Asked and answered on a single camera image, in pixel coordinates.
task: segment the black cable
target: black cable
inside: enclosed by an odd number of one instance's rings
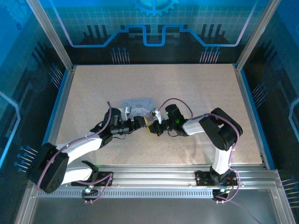
[[[102,123],[103,123],[103,121],[99,122],[96,126],[99,126],[99,125],[102,124]]]
[[[169,130],[167,131],[167,133],[168,133],[168,135],[170,136],[170,137],[178,137],[178,134],[177,135],[170,135],[170,132],[169,132]]]
[[[113,139],[120,139],[120,140],[124,140],[124,139],[126,138],[126,136],[127,136],[127,135],[125,134],[125,137],[124,137],[124,138],[122,138],[122,139],[121,139],[121,138],[119,138],[119,137],[113,137]]]
[[[185,103],[183,100],[181,100],[181,99],[179,99],[179,98],[169,98],[168,100],[166,100],[166,101],[159,107],[158,111],[160,111],[161,108],[162,108],[168,101],[173,100],[173,99],[174,99],[174,100],[177,100],[177,101],[180,101],[181,103],[185,104],[185,106],[186,106],[186,107],[188,108],[188,110],[190,111],[190,114],[191,114],[190,119],[192,119],[192,118],[193,118],[193,112],[192,112],[191,108],[188,106],[187,103]]]
[[[98,190],[95,190],[95,189],[94,189],[94,190],[91,190],[90,193],[85,194],[84,196],[82,196],[82,199],[85,200],[85,197],[90,196],[90,195],[93,195],[93,194],[95,194],[95,193],[97,193],[97,192],[98,192]]]
[[[221,192],[221,194],[217,195],[216,197],[221,196],[221,195],[225,195],[225,194],[227,194],[229,196],[229,193],[227,193],[226,191],[224,191],[224,192]]]
[[[234,182],[233,182],[232,178],[230,178],[230,177],[228,177],[228,180],[230,181],[230,184],[232,185],[231,190],[233,190],[234,189]]]

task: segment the enclosure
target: enclosure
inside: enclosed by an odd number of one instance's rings
[[[1,223],[298,222],[297,1],[0,3]],[[82,187],[45,194],[26,178],[30,152],[86,135],[107,101],[168,98],[196,116],[220,107],[241,125],[233,203],[197,186],[215,154],[204,133],[141,129],[82,156],[114,173],[93,205]]]

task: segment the aluminum frame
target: aluminum frame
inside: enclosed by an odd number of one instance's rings
[[[237,70],[240,71],[245,62],[247,61],[248,57],[250,56],[252,50],[254,49],[257,41],[260,39],[261,35],[263,34],[264,30],[266,29],[266,26],[268,25],[270,19],[272,18],[273,14],[276,11],[276,8],[278,7],[281,0],[270,0],[269,4],[267,5],[266,9],[264,10],[264,13],[252,32],[252,35],[250,39],[247,41],[238,61],[237,61]]]
[[[51,43],[53,44],[55,50],[60,56],[66,68],[69,70],[68,77],[63,89],[62,97],[60,99],[58,109],[54,118],[53,126],[49,135],[49,142],[55,142],[60,127],[62,115],[65,109],[66,101],[71,88],[72,79],[74,76],[74,70],[72,70],[72,63],[63,48],[62,43],[59,40],[53,26],[51,25],[45,11],[37,0],[27,0],[28,4],[32,8],[34,14],[36,15],[38,21],[40,22],[42,28],[49,37]],[[252,108],[244,87],[244,82],[240,74],[245,61],[248,59],[250,53],[252,52],[255,44],[257,43],[259,37],[263,33],[266,25],[268,24],[271,16],[275,12],[277,5],[280,0],[272,0],[255,33],[252,35],[251,39],[247,43],[245,49],[243,50],[236,69],[236,76],[238,83],[240,85],[241,93],[244,98],[244,102],[249,114],[249,119],[251,125],[254,129],[254,133],[261,149],[261,154],[265,162],[265,166],[269,168],[269,163],[267,157],[265,156],[265,151],[263,143],[257,128],[256,121],[253,116]],[[241,176],[241,190],[246,189],[267,189],[270,191],[273,198],[273,205],[277,212],[280,223],[295,223],[294,217],[292,215],[291,208],[288,204],[282,183],[277,170],[266,170],[259,165],[235,165],[235,168],[239,170]],[[120,189],[125,191],[137,192],[140,190],[151,189],[152,191],[162,190],[180,190],[182,192],[190,192],[194,190],[204,191],[211,190],[215,187],[197,187],[195,182],[194,171],[202,170],[208,171],[209,166],[207,165],[144,165],[144,166],[102,166],[103,171],[114,172],[113,185],[108,188],[110,192],[120,191]],[[68,185],[61,186],[58,191],[61,192],[74,192],[81,191],[80,187],[72,187]],[[59,194],[47,195],[47,197],[61,197]],[[28,224],[34,214],[36,200],[37,198],[45,197],[45,194],[38,192],[36,185],[29,182],[16,218],[16,224]]]
[[[62,96],[60,98],[53,126],[49,135],[49,141],[55,142],[58,130],[60,127],[62,115],[65,109],[67,98],[70,92],[71,83],[74,76],[74,70],[68,73]],[[238,81],[242,84],[242,77],[239,75]],[[291,208],[288,204],[282,183],[277,170],[266,170],[265,167],[255,164],[235,164],[241,176],[241,190],[246,189],[263,189],[268,190],[273,201],[273,207],[276,210],[280,223],[295,223]],[[159,198],[170,197],[196,197],[207,198],[210,197],[212,189],[217,187],[197,187],[195,182],[194,171],[202,170],[209,171],[207,165],[111,165],[101,166],[101,171],[114,172],[114,180],[111,187],[107,190],[105,197],[153,197],[157,198],[155,192],[162,192],[165,195],[159,195]],[[26,188],[17,219],[16,224],[27,224],[33,218],[36,200],[43,197],[57,198],[74,198],[79,196],[81,187],[72,187],[69,185],[61,186],[56,194],[47,195],[38,192],[36,185],[32,182],[28,183]],[[167,192],[174,192],[173,195],[168,195]],[[200,192],[207,192],[207,195],[200,195]]]
[[[51,44],[53,45],[55,51],[57,52],[58,56],[60,57],[61,61],[63,62],[64,66],[68,71],[71,71],[73,68],[73,64],[61,43],[58,34],[56,33],[53,25],[50,22],[45,10],[43,9],[39,0],[26,0],[28,5],[30,6],[32,12],[36,16],[38,22],[42,26],[44,32],[46,33],[48,39],[50,40]]]

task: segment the blue edge trim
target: blue edge trim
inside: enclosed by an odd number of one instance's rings
[[[258,116],[256,106],[254,104],[254,101],[253,101],[253,98],[252,98],[252,95],[251,95],[251,92],[250,92],[250,88],[249,88],[249,85],[248,85],[248,82],[247,82],[247,79],[245,77],[245,73],[244,73],[243,69],[241,69],[241,75],[242,75],[242,79],[243,79],[244,84],[245,84],[246,92],[247,92],[247,95],[248,95],[248,98],[249,98],[249,101],[250,101],[250,104],[251,104],[253,115],[256,119],[257,128],[258,128],[258,130],[260,132],[260,135],[261,135],[261,139],[262,139],[262,142],[263,142],[263,147],[264,147],[264,150],[265,150],[265,153],[266,153],[266,156],[267,156],[267,161],[268,161],[269,167],[270,167],[270,169],[275,169],[273,158],[271,156],[271,152],[270,152],[270,149],[269,149],[266,137],[265,137],[265,133],[263,132],[262,124],[261,124],[260,118]]]
[[[58,104],[59,104],[59,101],[60,101],[60,98],[61,98],[61,95],[62,95],[62,91],[64,89],[67,74],[68,74],[68,70],[65,70],[64,78],[63,78],[61,86],[59,88],[58,95],[57,95],[57,98],[56,98],[56,101],[55,101],[55,104],[54,104],[54,108],[53,108],[53,111],[52,111],[52,114],[51,114],[51,117],[50,117],[50,120],[49,120],[49,124],[48,124],[48,127],[47,127],[47,131],[46,131],[45,137],[43,139],[43,144],[48,142],[50,131],[51,131],[53,121],[54,121],[54,117],[56,115]],[[252,108],[254,117],[256,119],[257,128],[258,128],[258,130],[260,132],[260,135],[261,135],[261,139],[262,139],[263,147],[264,147],[264,150],[265,150],[265,153],[266,153],[266,156],[267,156],[268,164],[270,166],[270,169],[275,169],[273,158],[271,156],[271,152],[270,152],[270,149],[269,149],[266,137],[265,137],[265,133],[263,132],[262,124],[261,124],[260,118],[258,116],[256,107],[254,105],[252,95],[250,94],[250,88],[249,88],[249,85],[248,85],[248,82],[247,82],[247,79],[245,77],[245,73],[244,73],[243,69],[241,69],[241,76],[242,76],[242,79],[243,79],[244,84],[245,84],[246,92],[247,92],[247,95],[249,97],[249,101],[250,101],[250,104],[251,104],[251,108]]]
[[[49,123],[48,123],[48,127],[47,127],[47,130],[46,130],[46,133],[45,133],[45,137],[43,139],[43,144],[48,142],[49,135],[50,135],[50,132],[51,132],[51,128],[52,128],[52,125],[53,125],[53,122],[54,122],[54,118],[55,118],[55,115],[56,115],[56,112],[57,112],[58,104],[59,104],[59,101],[60,101],[60,98],[61,98],[61,95],[62,95],[62,91],[64,89],[64,85],[65,85],[65,81],[66,81],[67,76],[68,76],[68,70],[65,70],[64,77],[62,79],[62,82],[61,82],[61,85],[60,85],[60,88],[59,88],[59,91],[58,91],[58,94],[57,94],[57,98],[56,98],[56,101],[55,101],[55,104],[54,104],[54,107],[53,107],[53,110],[52,110],[52,114],[51,114],[51,117],[50,117],[50,120],[49,120]]]

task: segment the gear graphic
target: gear graphic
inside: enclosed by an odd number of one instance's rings
[[[156,16],[168,13],[169,9],[173,9],[174,4],[178,3],[178,0],[132,0],[132,3],[140,13]]]
[[[26,0],[0,0],[0,5],[5,6],[9,14],[17,22],[25,19],[27,14]]]

